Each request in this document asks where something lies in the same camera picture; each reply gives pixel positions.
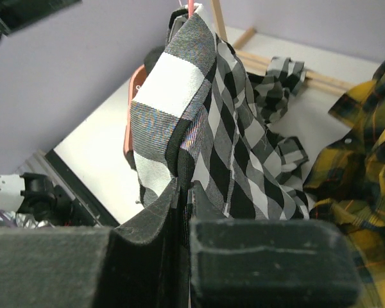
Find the yellow green plaid shirt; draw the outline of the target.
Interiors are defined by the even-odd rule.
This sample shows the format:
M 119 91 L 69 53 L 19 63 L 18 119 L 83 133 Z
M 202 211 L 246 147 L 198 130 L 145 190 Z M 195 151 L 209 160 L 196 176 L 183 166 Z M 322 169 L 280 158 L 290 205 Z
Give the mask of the yellow green plaid shirt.
M 320 151 L 304 182 L 316 200 L 310 217 L 343 233 L 363 286 L 357 306 L 385 307 L 385 60 L 329 113 L 349 131 Z

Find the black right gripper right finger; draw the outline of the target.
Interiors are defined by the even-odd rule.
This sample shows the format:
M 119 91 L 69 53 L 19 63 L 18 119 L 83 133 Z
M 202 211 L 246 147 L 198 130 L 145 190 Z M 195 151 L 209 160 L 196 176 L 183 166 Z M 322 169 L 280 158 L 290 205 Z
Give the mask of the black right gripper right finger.
M 193 307 L 351 307 L 361 283 L 347 242 L 320 220 L 228 219 L 188 192 Z

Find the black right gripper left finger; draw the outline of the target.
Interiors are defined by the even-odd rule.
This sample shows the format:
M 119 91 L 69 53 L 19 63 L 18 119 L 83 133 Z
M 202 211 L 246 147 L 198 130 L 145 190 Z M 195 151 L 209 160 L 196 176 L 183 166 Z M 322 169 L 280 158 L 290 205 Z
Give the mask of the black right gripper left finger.
M 178 195 L 118 228 L 0 228 L 0 307 L 178 307 Z

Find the black white checked shirt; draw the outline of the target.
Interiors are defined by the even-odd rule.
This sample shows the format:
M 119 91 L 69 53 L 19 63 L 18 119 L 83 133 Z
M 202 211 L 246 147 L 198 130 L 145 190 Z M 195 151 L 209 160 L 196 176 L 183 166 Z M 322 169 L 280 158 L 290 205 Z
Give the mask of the black white checked shirt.
M 192 17 L 175 10 L 165 50 L 130 107 L 141 203 L 177 179 L 183 190 L 201 183 L 229 218 L 308 218 L 309 158 L 298 138 L 270 130 L 304 80 L 304 63 L 283 57 L 262 76 L 248 73 L 203 5 Z

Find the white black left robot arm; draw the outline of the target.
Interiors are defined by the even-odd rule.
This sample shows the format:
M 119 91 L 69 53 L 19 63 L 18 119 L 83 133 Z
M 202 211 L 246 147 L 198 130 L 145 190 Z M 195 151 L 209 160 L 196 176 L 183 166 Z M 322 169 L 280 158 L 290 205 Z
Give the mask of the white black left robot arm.
M 3 35 L 12 35 L 78 3 L 81 1 L 0 0 L 0 43 Z

